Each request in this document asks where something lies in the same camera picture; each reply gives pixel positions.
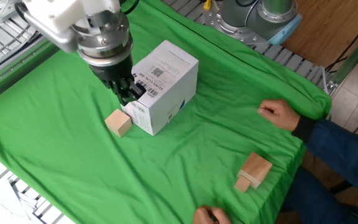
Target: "stacked wooden blocks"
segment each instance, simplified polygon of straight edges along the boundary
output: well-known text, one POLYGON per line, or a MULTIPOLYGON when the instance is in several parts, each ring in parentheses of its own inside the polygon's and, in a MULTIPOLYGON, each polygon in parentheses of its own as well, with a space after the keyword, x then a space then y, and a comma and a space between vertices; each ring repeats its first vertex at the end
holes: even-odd
POLYGON ((234 187, 242 193, 244 193, 250 185, 256 189, 265 179, 270 168, 272 168, 272 164, 269 161, 254 152, 251 153, 237 174, 239 179, 234 187))

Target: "person's left hand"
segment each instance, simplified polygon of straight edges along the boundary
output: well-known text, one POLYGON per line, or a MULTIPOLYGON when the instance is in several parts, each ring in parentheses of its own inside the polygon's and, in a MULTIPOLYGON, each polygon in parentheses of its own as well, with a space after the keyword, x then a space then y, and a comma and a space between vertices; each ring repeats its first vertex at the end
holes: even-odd
POLYGON ((231 222, 221 208, 202 205, 194 212, 193 224, 231 224, 231 222), (217 221, 214 222, 209 214, 214 215, 217 221))

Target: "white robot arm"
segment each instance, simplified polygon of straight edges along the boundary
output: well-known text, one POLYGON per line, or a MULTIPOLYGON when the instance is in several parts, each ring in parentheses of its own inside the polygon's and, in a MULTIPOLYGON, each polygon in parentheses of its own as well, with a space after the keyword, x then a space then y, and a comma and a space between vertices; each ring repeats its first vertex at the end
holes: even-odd
POLYGON ((78 51, 122 105, 145 93, 132 77, 133 41, 119 0, 25 0, 15 8, 59 48, 78 51))

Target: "wooden cube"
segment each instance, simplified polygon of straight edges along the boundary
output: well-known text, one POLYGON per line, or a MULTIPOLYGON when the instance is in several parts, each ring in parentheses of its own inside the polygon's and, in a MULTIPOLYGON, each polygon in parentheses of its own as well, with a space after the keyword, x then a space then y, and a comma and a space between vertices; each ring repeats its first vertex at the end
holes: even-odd
POLYGON ((265 179, 270 168, 272 168, 272 164, 269 161, 253 152, 248 157, 237 176, 244 176, 251 181, 251 186, 253 188, 257 188, 265 179))
POLYGON ((119 109, 116 109, 104 122, 110 131, 119 137, 122 137, 132 126, 131 118, 119 109))
POLYGON ((249 179, 245 178, 244 176, 240 176, 234 187, 241 191, 241 193, 245 193, 250 184, 251 181, 249 179))

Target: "green pole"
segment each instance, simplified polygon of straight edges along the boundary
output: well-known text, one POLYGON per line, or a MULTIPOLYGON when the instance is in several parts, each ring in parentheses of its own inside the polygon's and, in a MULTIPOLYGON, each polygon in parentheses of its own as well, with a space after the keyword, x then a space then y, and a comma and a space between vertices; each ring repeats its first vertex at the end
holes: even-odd
POLYGON ((358 46, 335 73, 333 82, 339 85, 358 64, 358 46))

